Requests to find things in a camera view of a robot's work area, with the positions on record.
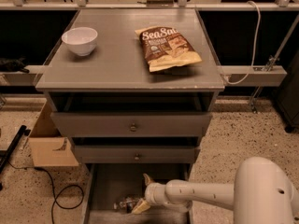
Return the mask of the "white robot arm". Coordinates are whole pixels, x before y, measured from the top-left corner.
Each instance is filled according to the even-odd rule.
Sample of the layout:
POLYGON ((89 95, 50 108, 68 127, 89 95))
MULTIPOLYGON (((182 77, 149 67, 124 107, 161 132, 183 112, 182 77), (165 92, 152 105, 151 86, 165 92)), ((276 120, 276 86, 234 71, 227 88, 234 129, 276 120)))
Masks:
POLYGON ((145 177, 145 196, 134 207, 140 214, 152 206, 190 211, 194 201, 234 213, 234 224, 294 224, 299 213, 299 192, 274 162, 251 157, 242 161, 232 184, 170 180, 165 184, 145 177))

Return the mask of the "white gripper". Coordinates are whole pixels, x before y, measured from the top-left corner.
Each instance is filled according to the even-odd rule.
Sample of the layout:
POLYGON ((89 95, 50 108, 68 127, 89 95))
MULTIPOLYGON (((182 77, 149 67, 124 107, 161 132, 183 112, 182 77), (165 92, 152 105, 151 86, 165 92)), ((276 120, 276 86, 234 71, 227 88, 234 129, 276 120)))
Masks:
POLYGON ((146 200, 144 198, 141 198, 134 206, 132 213, 135 215, 149 210, 151 206, 164 205, 167 201, 167 198, 165 196, 165 185, 160 183, 153 183, 153 178, 146 173, 143 174, 143 177, 146 186, 146 200))

